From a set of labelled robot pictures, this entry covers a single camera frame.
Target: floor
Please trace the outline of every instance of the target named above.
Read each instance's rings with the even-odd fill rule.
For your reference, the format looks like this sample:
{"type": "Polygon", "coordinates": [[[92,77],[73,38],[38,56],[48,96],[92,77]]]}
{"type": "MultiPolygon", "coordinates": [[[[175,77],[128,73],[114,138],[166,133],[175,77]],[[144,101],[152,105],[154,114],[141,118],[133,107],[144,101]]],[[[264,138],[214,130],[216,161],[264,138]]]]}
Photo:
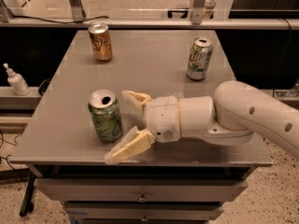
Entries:
{"type": "MultiPolygon", "coordinates": [[[[67,11],[64,8],[68,7],[65,2],[63,2],[64,6],[61,8],[57,6],[54,0],[39,1],[42,1],[42,3],[38,2],[38,0],[32,0],[30,7],[42,4],[43,9],[49,12],[48,14],[45,14],[42,9],[38,11],[30,10],[30,7],[25,9],[25,14],[50,16],[52,18],[55,16],[61,17],[64,14],[65,16],[70,16],[69,10],[67,11]]],[[[138,0],[119,0],[120,3],[124,1],[129,1],[126,8],[139,8],[139,6],[136,6],[136,1],[138,0]]],[[[157,2],[152,4],[155,4],[153,9],[164,7],[163,3],[157,2]]],[[[99,7],[96,6],[91,8],[93,7],[92,3],[86,6],[89,7],[87,9],[89,16],[99,15],[96,13],[99,7]]],[[[169,7],[188,6],[189,3],[185,0],[169,1],[169,7]]],[[[149,8],[148,11],[152,8],[146,4],[144,4],[144,7],[149,8]]],[[[29,119],[30,117],[6,119],[0,116],[0,130],[3,134],[1,135],[0,133],[0,156],[2,158],[10,155],[15,146],[18,145],[22,130],[29,119]]],[[[224,205],[224,213],[217,220],[210,221],[210,224],[299,223],[299,161],[296,161],[275,145],[271,143],[267,145],[273,157],[273,166],[258,168],[248,179],[249,187],[232,203],[226,203],[224,205]]],[[[13,168],[21,168],[19,165],[11,166],[13,168]]],[[[11,166],[7,164],[5,159],[2,159],[0,171],[10,170],[11,166]]],[[[34,211],[26,217],[20,217],[19,212],[25,190],[26,182],[15,183],[13,181],[0,180],[0,224],[70,223],[67,214],[62,208],[62,204],[51,201],[38,190],[35,190],[32,199],[34,211]]]]}

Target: green soda can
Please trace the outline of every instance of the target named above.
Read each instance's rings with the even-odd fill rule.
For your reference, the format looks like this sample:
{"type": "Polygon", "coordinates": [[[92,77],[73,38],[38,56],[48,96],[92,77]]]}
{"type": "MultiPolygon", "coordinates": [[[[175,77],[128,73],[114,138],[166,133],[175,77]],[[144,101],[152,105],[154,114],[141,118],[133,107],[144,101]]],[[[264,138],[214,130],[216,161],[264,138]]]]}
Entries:
{"type": "Polygon", "coordinates": [[[121,112],[115,94],[99,90],[91,94],[88,108],[100,140],[114,142],[122,135],[121,112]]]}

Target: spray bottle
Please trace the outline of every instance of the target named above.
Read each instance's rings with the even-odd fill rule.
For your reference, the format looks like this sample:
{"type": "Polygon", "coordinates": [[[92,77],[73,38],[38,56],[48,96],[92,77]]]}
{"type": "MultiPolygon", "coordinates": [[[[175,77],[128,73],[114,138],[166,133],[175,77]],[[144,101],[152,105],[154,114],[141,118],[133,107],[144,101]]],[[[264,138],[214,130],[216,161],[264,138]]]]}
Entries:
{"type": "Polygon", "coordinates": [[[30,89],[24,80],[24,78],[18,74],[15,73],[11,68],[8,67],[7,63],[4,63],[3,66],[7,69],[7,74],[8,74],[8,83],[10,86],[13,88],[13,90],[18,94],[18,95],[25,95],[29,93],[30,89]]]}

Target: bottle nozzle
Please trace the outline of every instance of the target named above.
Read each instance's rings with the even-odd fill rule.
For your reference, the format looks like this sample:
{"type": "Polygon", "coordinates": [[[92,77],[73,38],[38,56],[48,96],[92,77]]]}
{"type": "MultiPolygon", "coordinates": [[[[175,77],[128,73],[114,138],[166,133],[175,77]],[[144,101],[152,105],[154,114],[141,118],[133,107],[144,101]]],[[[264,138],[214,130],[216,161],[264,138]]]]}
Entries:
{"type": "Polygon", "coordinates": [[[4,63],[3,66],[4,66],[6,69],[9,68],[7,63],[4,63]]]}

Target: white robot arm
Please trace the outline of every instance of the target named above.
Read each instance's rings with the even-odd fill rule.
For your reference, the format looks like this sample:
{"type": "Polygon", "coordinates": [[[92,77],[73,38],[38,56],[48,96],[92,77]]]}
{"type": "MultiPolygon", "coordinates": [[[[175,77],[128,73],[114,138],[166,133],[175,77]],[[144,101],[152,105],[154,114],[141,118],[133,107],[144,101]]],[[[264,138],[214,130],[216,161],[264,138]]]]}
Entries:
{"type": "Polygon", "coordinates": [[[238,81],[220,84],[209,96],[178,99],[124,91],[124,98],[143,114],[146,129],[134,127],[105,156],[116,164],[159,143],[181,137],[215,145],[247,143],[256,132],[299,159],[299,111],[238,81]]]}

